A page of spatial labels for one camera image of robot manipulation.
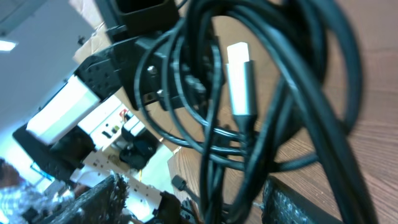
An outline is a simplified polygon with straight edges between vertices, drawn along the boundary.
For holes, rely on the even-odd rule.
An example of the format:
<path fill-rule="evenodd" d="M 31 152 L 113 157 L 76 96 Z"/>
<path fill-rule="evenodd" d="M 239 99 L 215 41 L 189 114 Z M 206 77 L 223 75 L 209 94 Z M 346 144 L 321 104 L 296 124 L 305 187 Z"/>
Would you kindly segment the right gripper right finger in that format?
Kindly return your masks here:
<path fill-rule="evenodd" d="M 342 223 L 274 176 L 267 178 L 262 199 L 264 204 L 262 209 L 263 223 Z"/>

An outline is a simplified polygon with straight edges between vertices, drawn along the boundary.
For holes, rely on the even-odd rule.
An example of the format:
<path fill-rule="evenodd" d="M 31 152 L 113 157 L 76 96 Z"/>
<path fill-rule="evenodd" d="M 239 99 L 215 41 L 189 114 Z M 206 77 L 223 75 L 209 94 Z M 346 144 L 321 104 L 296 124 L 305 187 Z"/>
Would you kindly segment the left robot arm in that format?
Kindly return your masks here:
<path fill-rule="evenodd" d="M 100 101 L 123 88 L 134 110 L 158 102 L 166 109 L 165 96 L 173 109 L 183 100 L 203 114 L 210 104 L 217 42 L 212 25 L 201 41 L 202 72 L 191 71 L 189 47 L 181 30 L 176 44 L 156 42 L 174 31 L 182 20 L 175 1 L 95 1 L 104 20 L 110 44 L 82 61 L 75 75 Z"/>

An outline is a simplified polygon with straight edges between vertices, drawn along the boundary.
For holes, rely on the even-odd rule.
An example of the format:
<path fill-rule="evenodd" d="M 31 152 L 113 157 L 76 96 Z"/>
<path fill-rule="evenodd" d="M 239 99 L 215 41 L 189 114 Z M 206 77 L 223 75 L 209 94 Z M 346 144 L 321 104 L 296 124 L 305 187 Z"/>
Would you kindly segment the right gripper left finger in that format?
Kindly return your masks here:
<path fill-rule="evenodd" d="M 111 174 L 74 202 L 42 220 L 44 224 L 90 224 L 123 222 L 128 183 L 125 176 Z"/>

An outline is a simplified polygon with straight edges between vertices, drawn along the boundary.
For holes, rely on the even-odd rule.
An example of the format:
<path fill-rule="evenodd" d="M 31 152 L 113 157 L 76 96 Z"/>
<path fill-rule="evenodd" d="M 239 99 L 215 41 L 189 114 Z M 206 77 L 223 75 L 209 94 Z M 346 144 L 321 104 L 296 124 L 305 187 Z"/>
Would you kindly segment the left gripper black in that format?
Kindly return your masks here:
<path fill-rule="evenodd" d="M 75 75 L 96 94 L 101 101 L 107 100 L 120 88 L 124 88 L 134 110 L 138 111 L 134 94 L 134 81 L 144 54 L 161 38 L 161 33 L 142 35 L 117 42 L 86 58 L 75 70 Z M 142 69 L 140 91 L 142 105 L 158 101 L 166 110 L 162 89 L 161 69 L 166 58 L 167 43 L 160 44 Z M 190 73 L 184 59 L 186 46 L 176 46 L 169 63 L 169 94 L 172 108 L 183 108 L 180 93 L 194 107 L 210 99 L 211 76 L 204 80 Z"/>

